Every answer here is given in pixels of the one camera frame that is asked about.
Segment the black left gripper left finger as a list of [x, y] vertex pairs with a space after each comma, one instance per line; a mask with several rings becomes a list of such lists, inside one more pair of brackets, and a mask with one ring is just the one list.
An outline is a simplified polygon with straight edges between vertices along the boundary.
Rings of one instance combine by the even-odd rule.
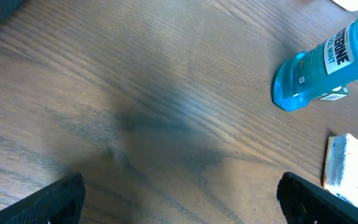
[[77, 224], [85, 195], [83, 176], [76, 172], [0, 210], [0, 223]]

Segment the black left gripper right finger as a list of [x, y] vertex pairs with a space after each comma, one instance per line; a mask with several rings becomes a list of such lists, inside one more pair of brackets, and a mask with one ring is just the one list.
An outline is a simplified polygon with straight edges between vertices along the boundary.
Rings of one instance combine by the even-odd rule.
[[358, 208], [317, 185], [285, 172], [277, 200], [288, 223], [358, 223]]

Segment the small orange white box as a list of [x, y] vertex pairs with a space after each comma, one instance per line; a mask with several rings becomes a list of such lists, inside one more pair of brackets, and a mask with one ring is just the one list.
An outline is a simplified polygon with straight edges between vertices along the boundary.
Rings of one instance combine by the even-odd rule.
[[353, 135], [328, 138], [323, 187], [358, 208], [358, 139]]

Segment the green box with round label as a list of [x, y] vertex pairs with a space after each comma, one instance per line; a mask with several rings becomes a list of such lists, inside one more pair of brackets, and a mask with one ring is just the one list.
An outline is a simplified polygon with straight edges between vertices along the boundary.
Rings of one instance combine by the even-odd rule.
[[328, 93], [323, 93], [322, 95], [317, 96], [315, 99], [316, 100], [326, 100], [326, 101], [336, 101], [336, 100], [346, 97], [348, 95], [349, 95], [349, 90], [344, 85], [344, 86], [339, 86], [337, 88], [334, 88]]

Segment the teal bottle with clear cap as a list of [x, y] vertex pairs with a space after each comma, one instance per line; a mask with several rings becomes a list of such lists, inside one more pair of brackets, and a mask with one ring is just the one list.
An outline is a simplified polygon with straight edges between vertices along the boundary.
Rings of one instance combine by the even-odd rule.
[[285, 111], [358, 80], [358, 18], [309, 52], [285, 62], [272, 83], [272, 100]]

